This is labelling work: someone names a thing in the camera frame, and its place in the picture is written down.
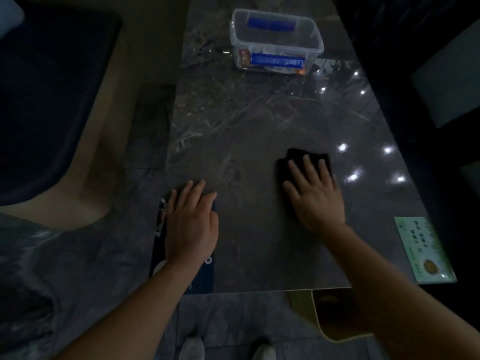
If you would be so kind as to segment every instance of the plastic storage box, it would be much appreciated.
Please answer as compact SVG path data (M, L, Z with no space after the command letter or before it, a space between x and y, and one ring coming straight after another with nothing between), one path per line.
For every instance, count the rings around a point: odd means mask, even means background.
M309 17L237 8L230 41L241 70L304 75L324 51L317 25Z

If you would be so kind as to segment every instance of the glossy surface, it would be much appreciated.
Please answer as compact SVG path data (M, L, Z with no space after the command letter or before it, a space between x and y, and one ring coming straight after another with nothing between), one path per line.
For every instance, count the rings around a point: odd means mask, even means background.
M237 70L237 7L313 17L324 54L305 77ZM347 223L413 280L393 217L426 212L331 0L190 0L164 187L218 192L215 292L349 285L285 214L274 167L291 147L330 154Z

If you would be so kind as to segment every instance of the shoe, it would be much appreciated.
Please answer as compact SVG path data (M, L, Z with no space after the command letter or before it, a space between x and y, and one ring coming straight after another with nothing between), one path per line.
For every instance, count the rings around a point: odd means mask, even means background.
M277 360L277 353L272 345L263 344L255 351L251 360Z
M205 360L205 347L201 338L189 337L183 343L179 360Z

